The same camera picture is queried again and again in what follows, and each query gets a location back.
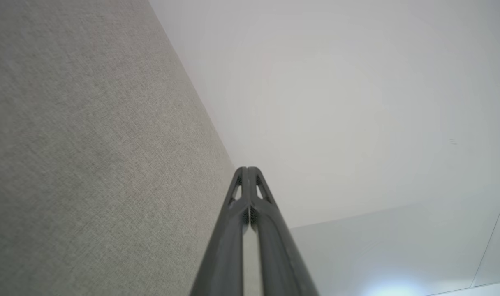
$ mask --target white wall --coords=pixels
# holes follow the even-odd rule
[[[500,182],[500,1],[150,2],[290,227]]]
[[[424,296],[471,287],[499,211],[496,184],[291,233],[322,296]]]
[[[449,292],[442,296],[500,296],[500,284],[486,285],[473,289]]]

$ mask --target gray fabric wall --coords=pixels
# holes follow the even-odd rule
[[[0,295],[187,294],[233,171],[147,0],[0,0]]]

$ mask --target white ceiling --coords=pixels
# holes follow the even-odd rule
[[[441,294],[442,296],[500,296],[500,283]]]
[[[424,296],[500,282],[499,212],[493,184],[291,234],[322,296]]]
[[[150,2],[290,227],[500,183],[500,1]]]

